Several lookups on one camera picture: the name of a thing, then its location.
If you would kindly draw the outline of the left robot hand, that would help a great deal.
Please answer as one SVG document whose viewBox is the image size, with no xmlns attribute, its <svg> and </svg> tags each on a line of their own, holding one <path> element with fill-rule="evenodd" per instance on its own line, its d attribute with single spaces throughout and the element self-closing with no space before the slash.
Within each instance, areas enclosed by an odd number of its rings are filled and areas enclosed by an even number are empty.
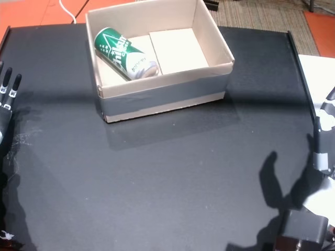
<svg viewBox="0 0 335 251">
<path fill-rule="evenodd" d="M 14 83 L 8 92 L 9 81 L 12 76 L 12 72 L 13 68 L 9 67 L 5 72 L 3 80 L 1 81 L 1 143 L 4 140 L 12 117 L 12 107 L 22 79 L 22 75 L 17 74 Z"/>
</svg>

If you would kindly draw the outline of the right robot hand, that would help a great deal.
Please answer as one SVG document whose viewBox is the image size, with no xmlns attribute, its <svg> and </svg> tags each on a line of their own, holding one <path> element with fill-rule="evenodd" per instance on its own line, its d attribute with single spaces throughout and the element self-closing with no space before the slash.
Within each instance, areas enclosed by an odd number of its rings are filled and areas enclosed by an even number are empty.
<svg viewBox="0 0 335 251">
<path fill-rule="evenodd" d="M 317 190 L 303 203 L 310 212 L 324 216 L 334 226 L 334 89 L 314 119 L 313 167 L 323 175 Z"/>
</svg>

